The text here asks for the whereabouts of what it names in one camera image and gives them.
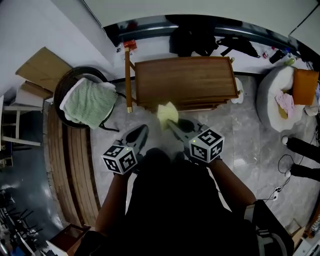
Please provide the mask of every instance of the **white wall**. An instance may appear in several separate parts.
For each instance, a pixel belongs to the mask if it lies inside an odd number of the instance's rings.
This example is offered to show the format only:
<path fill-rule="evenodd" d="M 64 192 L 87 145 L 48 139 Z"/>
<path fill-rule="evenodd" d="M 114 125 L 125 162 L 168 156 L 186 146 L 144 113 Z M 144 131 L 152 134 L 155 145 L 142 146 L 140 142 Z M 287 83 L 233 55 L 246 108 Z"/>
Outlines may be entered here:
<path fill-rule="evenodd" d="M 230 18 L 288 36 L 316 0 L 84 0 L 103 27 L 136 18 L 196 14 Z"/>
<path fill-rule="evenodd" d="M 318 7 L 291 36 L 320 55 L 320 7 Z"/>
<path fill-rule="evenodd" d="M 104 32 L 99 32 L 92 30 L 91 36 L 96 34 L 101 39 Z M 90 65 L 113 71 L 112 63 L 106 59 L 108 55 L 101 53 L 103 47 L 94 46 L 50 0 L 3 0 L 0 3 L 0 95 L 22 84 L 24 80 L 15 75 L 16 70 L 42 47 L 73 67 Z"/>
<path fill-rule="evenodd" d="M 82 0 L 51 1 L 107 60 L 113 59 L 115 46 Z"/>

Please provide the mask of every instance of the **person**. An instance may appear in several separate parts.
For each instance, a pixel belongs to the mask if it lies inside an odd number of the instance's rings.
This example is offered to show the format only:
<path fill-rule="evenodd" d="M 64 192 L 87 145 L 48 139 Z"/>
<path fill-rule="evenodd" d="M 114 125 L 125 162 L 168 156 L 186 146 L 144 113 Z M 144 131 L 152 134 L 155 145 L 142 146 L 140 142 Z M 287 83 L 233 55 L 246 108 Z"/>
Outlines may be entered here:
<path fill-rule="evenodd" d="M 312 159 L 320 164 L 320 148 L 311 144 L 317 133 L 318 132 L 316 131 L 310 143 L 307 143 L 295 137 L 288 136 L 283 136 L 281 141 L 291 151 L 300 154 L 303 157 Z M 285 176 L 287 178 L 290 178 L 292 175 L 301 178 L 309 178 L 320 182 L 320 168 L 309 168 L 307 166 L 300 165 L 301 162 L 302 160 L 299 164 L 293 163 L 290 170 L 287 170 L 285 172 Z"/>
<path fill-rule="evenodd" d="M 127 213 L 131 173 L 114 174 L 95 231 L 87 232 L 75 256 L 259 255 L 256 227 L 244 220 L 255 195 L 222 159 L 208 167 L 231 211 L 223 207 L 206 166 L 183 157 L 171 162 L 153 148 L 138 166 Z"/>

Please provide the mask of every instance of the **pink cloth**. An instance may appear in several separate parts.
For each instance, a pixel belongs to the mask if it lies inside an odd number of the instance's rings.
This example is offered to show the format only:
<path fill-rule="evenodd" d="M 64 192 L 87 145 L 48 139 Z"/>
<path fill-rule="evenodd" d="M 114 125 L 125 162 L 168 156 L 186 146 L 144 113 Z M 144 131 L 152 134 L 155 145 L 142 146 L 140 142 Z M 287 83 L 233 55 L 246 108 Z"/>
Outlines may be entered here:
<path fill-rule="evenodd" d="M 279 104 L 280 108 L 287 113 L 288 118 L 291 118 L 294 115 L 294 98 L 290 94 L 283 93 L 283 91 L 280 90 L 275 96 L 275 101 Z"/>

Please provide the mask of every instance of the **cardboard box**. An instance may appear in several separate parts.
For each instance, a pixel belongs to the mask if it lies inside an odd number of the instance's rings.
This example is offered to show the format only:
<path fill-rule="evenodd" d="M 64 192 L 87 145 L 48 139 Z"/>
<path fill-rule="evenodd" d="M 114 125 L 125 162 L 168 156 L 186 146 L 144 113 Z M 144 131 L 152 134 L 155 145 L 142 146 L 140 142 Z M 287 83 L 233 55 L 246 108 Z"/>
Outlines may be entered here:
<path fill-rule="evenodd" d="M 51 91 L 46 90 L 46 89 L 42 88 L 41 86 L 36 85 L 36 84 L 29 82 L 29 81 L 25 81 L 23 83 L 23 85 L 21 85 L 21 89 L 28 92 L 28 93 L 37 95 L 43 99 L 47 99 L 53 95 L 53 93 Z"/>
<path fill-rule="evenodd" d="M 15 74 L 54 93 L 60 78 L 71 68 L 61 58 L 43 47 L 28 59 Z"/>
<path fill-rule="evenodd" d="M 28 91 L 21 89 L 17 90 L 16 96 L 11 102 L 10 106 L 33 106 L 42 108 L 44 104 L 44 99 L 34 95 Z"/>

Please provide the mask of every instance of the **round basket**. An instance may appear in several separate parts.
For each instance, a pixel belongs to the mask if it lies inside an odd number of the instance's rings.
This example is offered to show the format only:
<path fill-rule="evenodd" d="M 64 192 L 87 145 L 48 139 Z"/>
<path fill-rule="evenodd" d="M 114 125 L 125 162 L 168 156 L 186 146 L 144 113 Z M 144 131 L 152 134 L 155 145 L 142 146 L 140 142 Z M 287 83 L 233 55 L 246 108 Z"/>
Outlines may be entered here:
<path fill-rule="evenodd" d="M 106 77 L 96 68 L 90 67 L 90 66 L 78 66 L 78 67 L 72 68 L 66 74 L 64 74 L 55 88 L 54 95 L 53 95 L 53 104 L 54 104 L 55 111 L 58 117 L 60 118 L 60 120 L 69 127 L 79 128 L 79 129 L 89 127 L 88 125 L 83 123 L 75 123 L 67 120 L 65 113 L 63 112 L 63 110 L 59 108 L 67 92 L 77 83 L 77 81 L 80 78 L 88 75 L 92 77 L 93 80 L 97 80 L 95 82 L 98 82 L 98 80 L 100 80 L 100 82 L 103 82 L 103 83 L 108 82 Z M 109 115 L 102 121 L 99 127 L 107 131 L 119 132 L 118 129 L 106 128 L 104 126 L 104 123 L 111 116 L 113 110 L 114 110 L 114 106 L 112 107 L 112 110 L 110 111 Z"/>

